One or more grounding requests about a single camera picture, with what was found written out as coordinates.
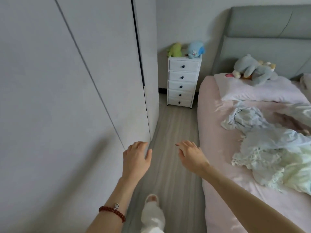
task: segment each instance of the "silver charm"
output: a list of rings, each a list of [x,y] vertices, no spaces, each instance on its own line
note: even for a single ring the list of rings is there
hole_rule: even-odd
[[[120,205],[116,204],[114,210],[117,210],[119,207],[120,207]]]

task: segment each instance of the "wooden floor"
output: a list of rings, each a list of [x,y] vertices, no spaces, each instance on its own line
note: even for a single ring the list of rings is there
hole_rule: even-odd
[[[181,165],[175,146],[184,139],[199,144],[197,103],[193,103],[192,109],[167,106],[165,94],[159,94],[159,101],[159,121],[150,144],[153,149],[151,166],[134,191],[122,232],[140,232],[145,198],[154,193],[159,196],[164,211],[166,233],[204,233],[202,180]]]

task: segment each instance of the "white slipper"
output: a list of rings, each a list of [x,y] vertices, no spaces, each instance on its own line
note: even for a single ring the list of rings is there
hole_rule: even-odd
[[[155,195],[155,194],[150,194],[150,195],[148,195],[147,198],[146,198],[146,200],[145,200],[145,204],[147,203],[147,200],[148,200],[148,198],[149,198],[150,196],[155,196],[155,197],[156,197],[156,201],[150,201],[150,202],[156,202],[157,206],[159,206],[159,204],[160,204],[159,198],[158,198],[158,196]]]

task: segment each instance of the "bed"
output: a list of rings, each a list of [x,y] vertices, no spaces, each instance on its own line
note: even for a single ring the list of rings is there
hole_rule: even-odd
[[[233,7],[227,19],[212,75],[232,72],[235,61],[250,53],[256,59],[277,64],[276,72],[287,78],[311,72],[311,6]],[[234,101],[221,101],[213,76],[202,82],[198,98],[200,147],[210,163],[305,232],[311,232],[311,196],[287,188],[285,193],[257,184],[246,167],[231,165],[240,149],[239,130],[225,130],[220,123],[233,110]],[[284,104],[246,101],[258,107],[270,123],[280,122],[273,112]],[[207,232],[246,232],[234,214],[206,181],[203,181]]]

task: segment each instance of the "white chest of drawers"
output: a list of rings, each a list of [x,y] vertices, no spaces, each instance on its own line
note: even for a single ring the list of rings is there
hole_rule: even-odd
[[[167,105],[192,108],[202,56],[194,59],[169,57],[167,75]]]

